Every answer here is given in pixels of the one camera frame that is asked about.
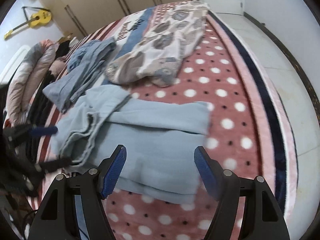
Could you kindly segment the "light blue pants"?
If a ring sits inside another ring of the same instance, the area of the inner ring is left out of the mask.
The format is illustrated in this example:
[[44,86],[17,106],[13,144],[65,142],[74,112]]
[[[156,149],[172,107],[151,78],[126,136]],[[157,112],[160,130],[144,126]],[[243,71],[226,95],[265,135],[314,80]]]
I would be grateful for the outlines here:
[[194,151],[209,126],[205,102],[184,104],[133,98],[116,85],[91,88],[58,123],[51,152],[84,173],[118,145],[127,157],[117,187],[174,204],[191,204],[199,187]]

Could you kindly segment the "white headboard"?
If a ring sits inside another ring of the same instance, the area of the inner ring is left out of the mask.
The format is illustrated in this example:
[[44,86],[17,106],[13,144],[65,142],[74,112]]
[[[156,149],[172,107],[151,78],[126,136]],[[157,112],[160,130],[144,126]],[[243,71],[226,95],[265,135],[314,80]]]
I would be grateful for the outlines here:
[[29,50],[30,46],[23,45],[16,51],[16,53],[12,56],[12,58],[9,60],[9,62],[1,72],[1,85],[6,85],[10,82]]

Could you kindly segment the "patterned plush bed blanket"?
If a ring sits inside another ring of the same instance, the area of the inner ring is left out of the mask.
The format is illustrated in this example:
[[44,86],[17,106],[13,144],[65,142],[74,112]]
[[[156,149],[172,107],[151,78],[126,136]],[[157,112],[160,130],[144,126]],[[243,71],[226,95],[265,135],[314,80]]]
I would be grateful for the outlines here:
[[[264,68],[216,15],[208,17],[203,40],[184,60],[173,86],[140,80],[128,90],[142,100],[206,102],[207,153],[240,177],[263,176],[285,219],[290,217],[298,169],[287,114]],[[115,189],[103,205],[117,239],[203,239],[217,206],[204,186],[190,204]]]

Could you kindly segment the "blue denim garment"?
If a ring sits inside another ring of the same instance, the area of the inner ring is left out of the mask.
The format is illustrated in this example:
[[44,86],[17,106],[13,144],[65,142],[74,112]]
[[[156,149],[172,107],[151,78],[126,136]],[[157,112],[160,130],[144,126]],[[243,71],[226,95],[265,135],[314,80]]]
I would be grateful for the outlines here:
[[60,113],[66,113],[78,98],[102,74],[109,56],[116,49],[116,41],[109,38],[104,41],[93,40],[81,48],[83,57],[67,75],[58,79],[49,90],[50,98]]

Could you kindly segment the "yellow toy guitar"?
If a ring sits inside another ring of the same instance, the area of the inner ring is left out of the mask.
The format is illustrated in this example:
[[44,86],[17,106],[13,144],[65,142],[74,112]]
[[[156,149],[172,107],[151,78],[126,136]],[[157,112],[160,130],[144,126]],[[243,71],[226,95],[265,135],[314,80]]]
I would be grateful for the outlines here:
[[[28,18],[26,10],[33,9],[36,10],[30,18]],[[4,35],[4,40],[9,39],[13,32],[22,28],[23,26],[27,25],[29,28],[35,28],[38,25],[47,25],[52,20],[52,12],[49,9],[41,8],[41,7],[30,7],[30,6],[23,6],[22,10],[24,12],[26,21],[21,23],[20,25],[16,26],[15,28],[11,29]]]

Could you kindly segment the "brown patterned pillow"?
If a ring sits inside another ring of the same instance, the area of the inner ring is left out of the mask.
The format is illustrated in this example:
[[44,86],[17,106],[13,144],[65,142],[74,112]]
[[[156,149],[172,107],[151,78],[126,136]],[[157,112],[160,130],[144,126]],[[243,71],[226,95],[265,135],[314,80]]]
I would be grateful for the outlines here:
[[123,45],[105,69],[105,77],[116,85],[127,85],[148,77],[158,87],[171,86],[183,60],[190,56],[204,35],[207,3],[179,2],[150,27],[133,48]]

